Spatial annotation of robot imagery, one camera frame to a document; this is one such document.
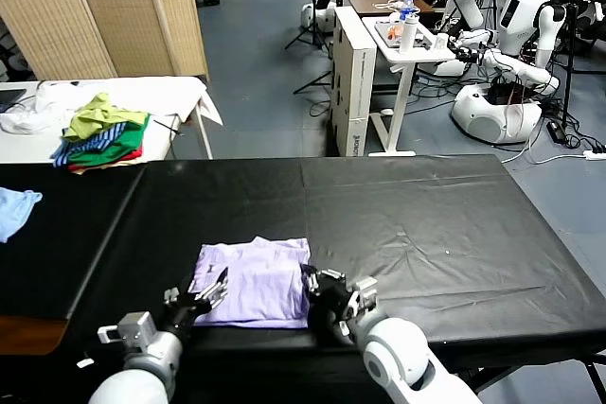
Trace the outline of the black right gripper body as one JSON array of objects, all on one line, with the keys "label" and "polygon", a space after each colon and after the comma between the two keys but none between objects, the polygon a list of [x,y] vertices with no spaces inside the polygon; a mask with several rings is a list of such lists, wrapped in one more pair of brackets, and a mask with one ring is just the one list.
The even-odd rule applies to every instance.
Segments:
[{"label": "black right gripper body", "polygon": [[345,320],[351,294],[345,278],[316,278],[310,290],[310,321],[338,325]]}]

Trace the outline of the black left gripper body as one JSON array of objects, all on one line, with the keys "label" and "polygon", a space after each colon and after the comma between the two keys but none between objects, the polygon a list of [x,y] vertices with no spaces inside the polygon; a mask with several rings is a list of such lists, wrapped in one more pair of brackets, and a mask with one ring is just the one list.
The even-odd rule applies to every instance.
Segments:
[{"label": "black left gripper body", "polygon": [[174,303],[165,306],[163,330],[177,338],[187,338],[196,319],[210,310],[206,298],[197,298],[194,293],[181,294]]}]

